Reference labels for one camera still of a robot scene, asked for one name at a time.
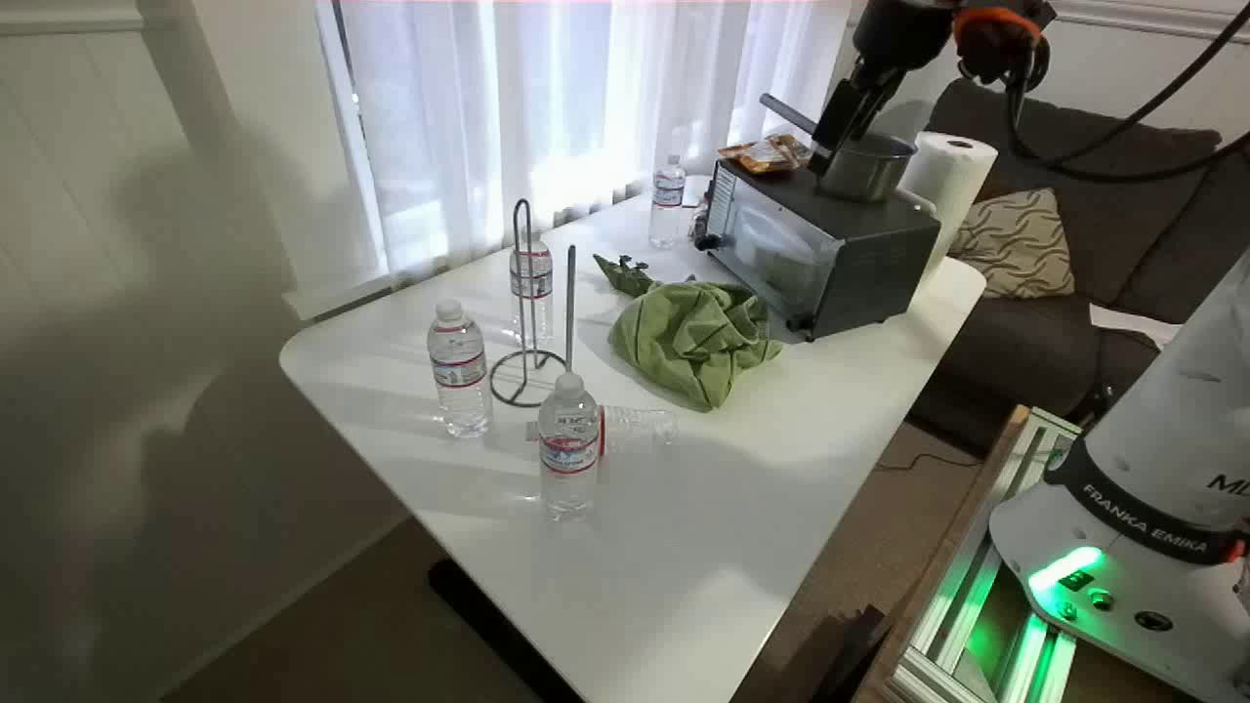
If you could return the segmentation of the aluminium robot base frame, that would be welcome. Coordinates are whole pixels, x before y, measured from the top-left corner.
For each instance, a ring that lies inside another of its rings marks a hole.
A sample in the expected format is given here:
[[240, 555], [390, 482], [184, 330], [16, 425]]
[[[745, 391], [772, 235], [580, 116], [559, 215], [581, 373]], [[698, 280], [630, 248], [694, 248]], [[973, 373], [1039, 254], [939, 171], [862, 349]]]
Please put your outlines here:
[[1037, 485], [1072, 443], [1074, 425], [1047, 409], [1008, 415], [918, 588], [891, 615], [852, 703], [1190, 703], [1037, 619], [991, 551], [991, 508]]

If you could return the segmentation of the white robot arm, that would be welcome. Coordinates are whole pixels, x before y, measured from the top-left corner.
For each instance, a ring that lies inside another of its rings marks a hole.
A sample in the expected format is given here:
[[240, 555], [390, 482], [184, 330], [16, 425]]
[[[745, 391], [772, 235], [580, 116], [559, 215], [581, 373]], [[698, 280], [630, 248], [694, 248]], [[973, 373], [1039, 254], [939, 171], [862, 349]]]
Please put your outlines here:
[[1250, 703], [1250, 254], [1151, 368], [996, 504], [1028, 606], [1194, 703]]

